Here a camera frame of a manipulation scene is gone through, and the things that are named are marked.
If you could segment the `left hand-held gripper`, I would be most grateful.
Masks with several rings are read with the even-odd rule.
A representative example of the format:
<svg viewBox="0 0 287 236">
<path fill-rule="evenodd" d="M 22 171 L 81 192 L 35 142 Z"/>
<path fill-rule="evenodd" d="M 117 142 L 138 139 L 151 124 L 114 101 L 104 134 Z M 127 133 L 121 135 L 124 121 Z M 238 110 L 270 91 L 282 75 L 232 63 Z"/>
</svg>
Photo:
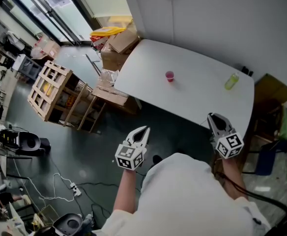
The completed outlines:
<svg viewBox="0 0 287 236">
<path fill-rule="evenodd" d="M 135 136 L 139 133 L 141 134 L 140 147 L 133 144 L 137 141 Z M 148 144 L 149 134 L 150 127 L 141 126 L 127 135 L 125 141 L 118 145 L 115 153 L 116 163 L 119 167 L 135 171 L 144 162 L 144 156 L 147 152 L 145 147 Z"/>
</svg>

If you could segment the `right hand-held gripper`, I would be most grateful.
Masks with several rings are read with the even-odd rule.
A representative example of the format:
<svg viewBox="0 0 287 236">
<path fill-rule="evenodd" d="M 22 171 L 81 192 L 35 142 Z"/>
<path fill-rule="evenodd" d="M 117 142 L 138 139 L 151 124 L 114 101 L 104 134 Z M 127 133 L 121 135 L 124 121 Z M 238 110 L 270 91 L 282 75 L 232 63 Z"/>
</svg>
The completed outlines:
<svg viewBox="0 0 287 236">
<path fill-rule="evenodd" d="M 220 114 L 209 113 L 207 122 L 212 132 L 210 143 L 214 151 L 222 159 L 237 156 L 244 147 L 244 142 L 240 133 L 232 127 L 230 121 Z"/>
</svg>

